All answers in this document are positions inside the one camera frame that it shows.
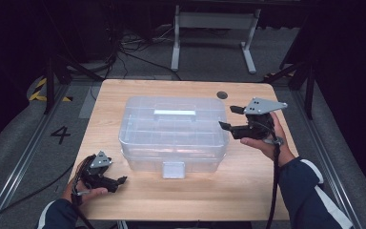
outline hand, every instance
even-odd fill
[[[82,163],[83,161],[78,165],[76,173],[79,171]],[[61,198],[64,198],[67,201],[72,202],[71,200],[72,186],[73,186],[73,179],[68,183],[67,188],[65,189]],[[76,189],[78,190],[78,192],[85,192],[85,191],[89,192],[88,194],[82,195],[82,204],[86,203],[91,198],[95,198],[108,193],[108,190],[106,188],[95,188],[89,190],[81,180],[79,180],[78,183],[76,184]]]
[[[291,153],[290,148],[288,147],[287,138],[285,136],[283,128],[281,127],[277,115],[274,112],[271,112],[270,115],[272,116],[274,121],[275,135],[282,137],[284,140],[284,144],[280,146],[280,155],[278,157],[278,166],[283,166],[284,164],[294,159],[295,156],[293,155],[293,153]],[[256,140],[249,137],[241,138],[240,143],[254,147],[260,150],[266,157],[270,158],[271,160],[274,159],[275,146],[272,144],[268,144],[263,140]]]

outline small black dot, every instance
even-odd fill
[[[220,99],[225,99],[225,98],[227,98],[227,97],[228,97],[228,94],[227,94],[227,93],[225,93],[225,92],[218,92],[218,93],[216,94],[216,96],[217,96],[218,98],[220,98]]]

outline clear plastic container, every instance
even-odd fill
[[[224,104],[216,98],[131,97],[120,127],[122,154],[137,171],[183,178],[214,172],[226,154]]]

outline wooden table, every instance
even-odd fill
[[[246,117],[232,114],[232,105],[248,105],[253,97],[276,100],[270,85],[190,81],[116,80],[103,82],[75,163],[99,151],[112,158],[105,177],[127,176],[116,193],[82,206],[88,219],[125,220],[266,220],[269,216],[273,163],[256,149],[240,144],[230,135],[227,154],[215,173],[188,173],[184,179],[163,179],[161,173],[132,171],[121,155],[118,132],[126,101],[134,95],[216,97],[226,92],[227,119],[246,124]],[[297,151],[281,111],[276,112]],[[288,219],[278,192],[274,219]]]

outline sleeve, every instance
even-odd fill
[[[314,164],[297,157],[285,164],[278,182],[293,229],[349,229],[353,224],[320,189],[323,176]]]
[[[78,215],[72,209],[71,203],[66,199],[60,198],[49,203],[44,208],[36,229],[74,229]]]

